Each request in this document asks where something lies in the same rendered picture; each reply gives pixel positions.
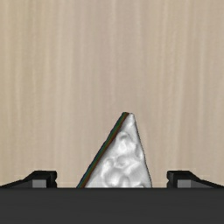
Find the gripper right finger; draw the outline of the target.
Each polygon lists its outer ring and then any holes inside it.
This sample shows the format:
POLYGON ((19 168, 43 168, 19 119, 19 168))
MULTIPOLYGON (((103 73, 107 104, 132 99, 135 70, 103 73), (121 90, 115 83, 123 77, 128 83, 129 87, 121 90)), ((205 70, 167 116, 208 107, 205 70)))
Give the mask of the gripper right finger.
POLYGON ((200 179, 190 171, 168 171, 166 177, 168 188, 223 188, 223 185, 200 179))

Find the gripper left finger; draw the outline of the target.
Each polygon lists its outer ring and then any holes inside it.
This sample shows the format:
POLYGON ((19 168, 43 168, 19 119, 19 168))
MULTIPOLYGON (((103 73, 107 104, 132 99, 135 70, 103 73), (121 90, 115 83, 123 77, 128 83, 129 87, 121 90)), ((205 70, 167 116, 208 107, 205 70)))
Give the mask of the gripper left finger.
POLYGON ((56 171, 33 171, 24 179, 20 179, 0 188, 56 188, 56 171))

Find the white cake wedge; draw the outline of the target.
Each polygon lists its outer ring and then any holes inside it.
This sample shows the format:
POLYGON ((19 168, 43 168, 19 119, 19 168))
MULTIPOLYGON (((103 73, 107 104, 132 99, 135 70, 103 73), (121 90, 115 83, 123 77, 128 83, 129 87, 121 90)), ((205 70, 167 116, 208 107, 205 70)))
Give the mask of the white cake wedge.
POLYGON ((152 187, 137 122, 132 113, 123 112, 118 118, 77 187, 152 187))

